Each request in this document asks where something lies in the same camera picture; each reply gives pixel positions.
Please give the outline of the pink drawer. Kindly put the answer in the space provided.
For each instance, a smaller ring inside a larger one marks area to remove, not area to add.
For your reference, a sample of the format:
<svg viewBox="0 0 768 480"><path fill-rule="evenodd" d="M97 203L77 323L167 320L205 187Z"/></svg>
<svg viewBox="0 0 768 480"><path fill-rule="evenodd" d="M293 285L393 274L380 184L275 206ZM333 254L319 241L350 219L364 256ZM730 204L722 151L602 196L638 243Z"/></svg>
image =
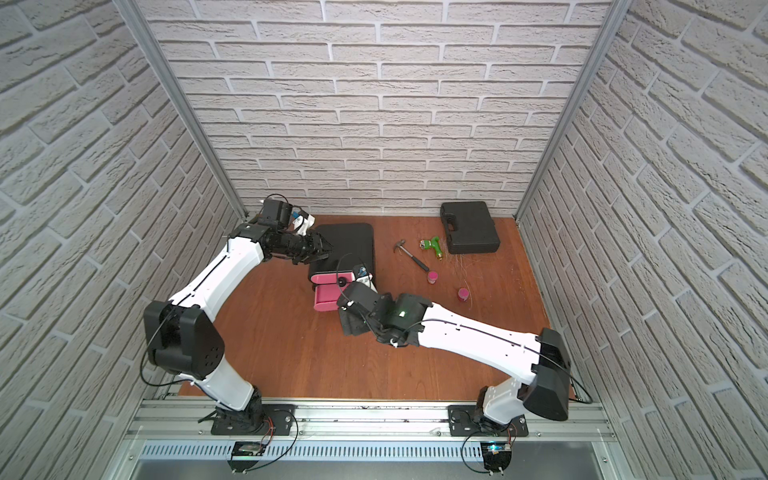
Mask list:
<svg viewBox="0 0 768 480"><path fill-rule="evenodd" d="M337 302L344 287L337 284L318 285L314 290L313 308L317 312L331 312L338 309Z"/></svg>
<svg viewBox="0 0 768 480"><path fill-rule="evenodd" d="M356 282L354 277L354 271L345 272L325 272L317 273L310 277L310 282L315 285L323 284L337 284L340 287L346 287L347 284Z"/></svg>

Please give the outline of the black drawer cabinet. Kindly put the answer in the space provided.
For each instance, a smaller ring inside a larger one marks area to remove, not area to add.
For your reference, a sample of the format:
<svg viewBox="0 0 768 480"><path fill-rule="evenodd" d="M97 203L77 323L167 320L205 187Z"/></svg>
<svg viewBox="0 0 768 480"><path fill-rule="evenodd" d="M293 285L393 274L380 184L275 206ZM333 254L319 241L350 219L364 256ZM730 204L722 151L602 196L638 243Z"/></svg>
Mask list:
<svg viewBox="0 0 768 480"><path fill-rule="evenodd" d="M332 252L325 260L310 264L308 279L317 273L354 271L363 265L376 275L374 229L369 223L342 223L317 226L331 244Z"/></svg>

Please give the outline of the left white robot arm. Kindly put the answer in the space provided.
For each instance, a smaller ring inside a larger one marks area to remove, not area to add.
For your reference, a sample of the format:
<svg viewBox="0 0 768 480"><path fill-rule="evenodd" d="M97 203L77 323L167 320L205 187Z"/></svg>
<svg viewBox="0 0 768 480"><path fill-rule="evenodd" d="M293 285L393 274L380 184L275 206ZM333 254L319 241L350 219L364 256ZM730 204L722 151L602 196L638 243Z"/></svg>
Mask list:
<svg viewBox="0 0 768 480"><path fill-rule="evenodd" d="M326 259L332 244L313 229L304 232L242 223L220 253L186 287L144 310L146 359L166 373L200 388L225 411L244 412L257 389L225 357L225 343L214 321L245 276L278 257L293 264Z"/></svg>

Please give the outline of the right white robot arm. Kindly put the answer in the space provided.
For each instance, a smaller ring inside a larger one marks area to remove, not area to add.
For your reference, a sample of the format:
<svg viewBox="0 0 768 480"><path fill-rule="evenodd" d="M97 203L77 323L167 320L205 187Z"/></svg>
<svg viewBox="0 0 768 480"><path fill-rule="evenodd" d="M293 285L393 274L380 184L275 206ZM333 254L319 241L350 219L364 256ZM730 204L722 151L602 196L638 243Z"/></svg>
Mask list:
<svg viewBox="0 0 768 480"><path fill-rule="evenodd" d="M526 412L552 421L569 417L570 356L552 329L505 330L426 298L407 293L393 298L361 282L347 284L337 306L346 335L371 332L382 344L440 349L507 374L502 383L481 389L470 418L482 431L505 429Z"/></svg>

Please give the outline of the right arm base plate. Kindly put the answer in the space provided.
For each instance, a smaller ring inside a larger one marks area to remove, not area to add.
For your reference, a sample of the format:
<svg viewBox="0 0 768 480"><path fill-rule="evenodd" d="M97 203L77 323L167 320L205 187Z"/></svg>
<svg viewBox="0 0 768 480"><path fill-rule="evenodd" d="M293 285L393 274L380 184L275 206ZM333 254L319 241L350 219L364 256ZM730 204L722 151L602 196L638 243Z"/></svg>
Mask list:
<svg viewBox="0 0 768 480"><path fill-rule="evenodd" d="M524 415L519 415L508 423L501 424L482 415L476 406L449 405L447 413L452 437L467 437L470 434L511 435L512 437L527 437L529 435L528 424Z"/></svg>

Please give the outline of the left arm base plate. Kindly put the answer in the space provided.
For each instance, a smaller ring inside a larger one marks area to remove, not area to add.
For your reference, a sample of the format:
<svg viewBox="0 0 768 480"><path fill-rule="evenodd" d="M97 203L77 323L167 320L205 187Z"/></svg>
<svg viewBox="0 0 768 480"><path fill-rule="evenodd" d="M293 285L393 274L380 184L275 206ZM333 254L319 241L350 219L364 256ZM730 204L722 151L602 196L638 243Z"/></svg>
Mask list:
<svg viewBox="0 0 768 480"><path fill-rule="evenodd" d="M211 416L212 435L250 436L265 435L272 428L275 436L288 436L296 420L295 404L267 403L244 411L216 408Z"/></svg>

